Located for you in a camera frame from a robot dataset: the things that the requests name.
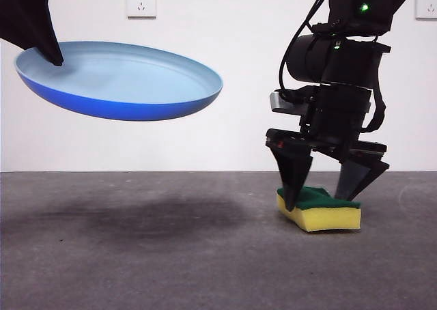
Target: electrical outlet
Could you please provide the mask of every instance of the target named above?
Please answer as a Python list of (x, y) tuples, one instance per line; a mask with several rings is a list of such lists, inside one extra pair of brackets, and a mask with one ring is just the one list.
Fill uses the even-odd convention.
[(437, 0), (416, 0), (416, 18), (437, 19)]
[(156, 0), (126, 0), (128, 18), (156, 18)]

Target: led indicator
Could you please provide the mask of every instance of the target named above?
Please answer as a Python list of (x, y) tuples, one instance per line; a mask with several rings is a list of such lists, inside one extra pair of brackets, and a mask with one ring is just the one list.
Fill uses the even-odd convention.
[(369, 9), (370, 7), (366, 3), (362, 4), (362, 6), (360, 7), (361, 13), (367, 12)]

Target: plastic plate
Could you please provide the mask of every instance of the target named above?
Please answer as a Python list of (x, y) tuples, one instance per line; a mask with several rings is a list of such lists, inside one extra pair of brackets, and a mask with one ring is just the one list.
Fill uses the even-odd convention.
[(112, 42), (62, 42), (61, 67), (35, 48), (16, 69), (43, 99), (65, 109), (107, 119), (154, 121), (198, 112), (223, 82), (207, 66), (155, 48)]

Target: kitchen sponge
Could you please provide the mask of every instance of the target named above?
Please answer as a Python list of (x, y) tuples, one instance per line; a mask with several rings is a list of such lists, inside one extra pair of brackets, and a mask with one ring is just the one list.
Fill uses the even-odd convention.
[(324, 188), (304, 187), (292, 211), (285, 207), (282, 188), (277, 201), (279, 210), (305, 231), (360, 229), (360, 203), (334, 199)]

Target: concrete floor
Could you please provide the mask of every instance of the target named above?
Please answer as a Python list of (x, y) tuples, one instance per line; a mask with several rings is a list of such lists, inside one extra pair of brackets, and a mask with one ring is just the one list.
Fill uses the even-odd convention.
[(277, 173), (1, 179), (4, 310), (437, 309), (437, 173), (386, 173), (359, 232), (315, 234), (277, 212)]

